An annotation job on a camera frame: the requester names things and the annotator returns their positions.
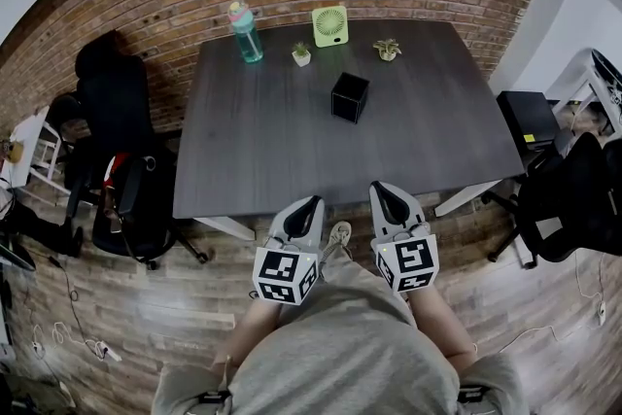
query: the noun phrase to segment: small desk fan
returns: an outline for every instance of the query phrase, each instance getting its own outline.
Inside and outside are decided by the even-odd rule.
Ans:
[[[345,7],[314,9],[311,12],[311,18],[316,46],[338,46],[348,41],[348,15]]]

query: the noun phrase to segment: wooden floor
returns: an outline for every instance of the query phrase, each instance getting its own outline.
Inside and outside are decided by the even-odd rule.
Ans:
[[[574,128],[580,132],[596,126],[596,119],[588,114]],[[512,189],[509,182],[500,187],[505,192]],[[561,339],[565,337],[561,342],[546,329],[526,334],[507,349],[533,412],[604,414],[622,386],[622,259],[603,259],[607,321],[598,328],[598,299],[579,294],[574,258],[557,264],[542,261],[537,269],[527,271],[519,265],[517,253],[526,253],[519,247],[508,249],[499,262],[489,263],[486,254],[511,230],[510,218],[497,206],[474,200],[436,219],[433,207],[448,195],[431,193],[419,198],[439,241],[437,285],[466,324],[480,354],[497,352],[526,329],[552,325]],[[46,198],[52,198],[49,191]],[[46,219],[62,220],[61,207],[27,203]],[[93,214],[82,215],[84,227],[89,227]],[[326,231],[338,220],[352,223],[354,257],[371,267],[368,206],[328,209]],[[270,219],[243,222],[262,241]],[[105,340],[122,356],[121,363],[101,363],[85,346],[67,338],[54,348],[56,322],[66,324],[75,339],[80,336],[65,277],[48,263],[48,250],[24,239],[38,268],[36,273],[15,268],[6,272],[15,303],[9,313],[17,348],[12,370],[33,378],[51,377],[46,364],[30,349],[37,324],[44,333],[37,333],[37,340],[46,346],[45,360],[68,386],[79,413],[145,414],[165,363],[209,365],[249,305],[255,245],[195,223],[187,225],[185,232],[200,250],[214,251],[213,261],[200,266],[175,247],[161,259],[159,270],[147,273],[132,259],[108,255],[89,242],[80,259],[61,257],[71,286],[80,295],[75,308],[87,335]],[[598,292],[601,255],[580,250],[577,259],[583,292]]]

